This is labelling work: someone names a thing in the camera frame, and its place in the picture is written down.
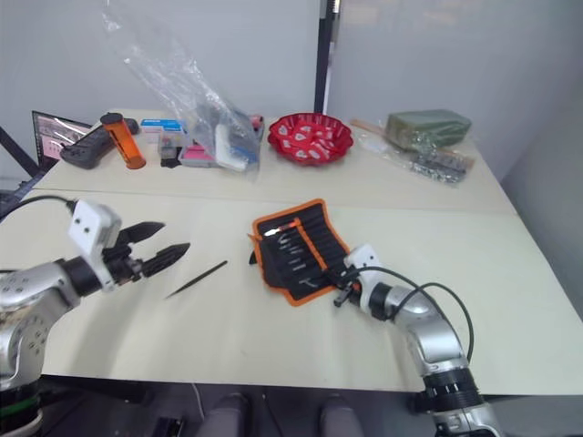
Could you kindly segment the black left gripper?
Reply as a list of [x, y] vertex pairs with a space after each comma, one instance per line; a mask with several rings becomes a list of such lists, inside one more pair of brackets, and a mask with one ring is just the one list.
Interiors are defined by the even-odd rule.
[[118, 233], [118, 243], [112, 248], [103, 249], [102, 260], [115, 282], [136, 282], [144, 277], [151, 277], [169, 268], [182, 258], [189, 250], [189, 243], [168, 246], [156, 255], [143, 262], [131, 257], [132, 248], [129, 244], [149, 239], [165, 227], [162, 222], [143, 221], [124, 228]]

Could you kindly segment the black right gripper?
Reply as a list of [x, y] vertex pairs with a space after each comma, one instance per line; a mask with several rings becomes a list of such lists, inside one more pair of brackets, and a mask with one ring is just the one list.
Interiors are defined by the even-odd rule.
[[341, 282], [342, 290], [334, 299], [334, 306], [340, 308], [345, 302], [359, 303], [363, 286], [360, 280], [360, 273], [351, 269], [331, 269], [330, 281]]

